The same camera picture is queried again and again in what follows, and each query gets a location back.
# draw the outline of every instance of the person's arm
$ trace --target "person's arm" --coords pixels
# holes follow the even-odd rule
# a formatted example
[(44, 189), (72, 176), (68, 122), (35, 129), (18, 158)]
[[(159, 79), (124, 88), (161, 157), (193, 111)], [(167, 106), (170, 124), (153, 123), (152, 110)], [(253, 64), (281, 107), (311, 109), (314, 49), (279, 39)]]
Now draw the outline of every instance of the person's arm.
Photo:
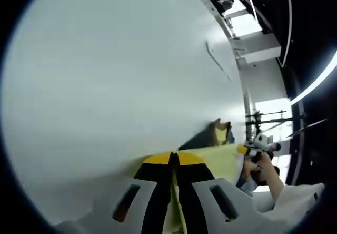
[(257, 162), (259, 166), (264, 170), (266, 174), (266, 181), (270, 189), (272, 198), (276, 202), (279, 198), (279, 195), (284, 187), (283, 182), (281, 181), (279, 175), (277, 174), (272, 161), (267, 153), (261, 153), (261, 159)]

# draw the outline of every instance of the white sleeve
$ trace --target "white sleeve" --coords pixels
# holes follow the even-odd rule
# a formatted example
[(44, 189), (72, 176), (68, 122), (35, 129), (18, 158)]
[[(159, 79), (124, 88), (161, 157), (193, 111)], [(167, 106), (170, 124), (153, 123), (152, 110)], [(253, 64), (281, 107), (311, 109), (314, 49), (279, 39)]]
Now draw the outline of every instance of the white sleeve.
[(284, 185), (274, 209), (264, 213), (271, 219), (285, 220), (289, 227), (295, 226), (310, 211), (320, 196), (324, 184)]

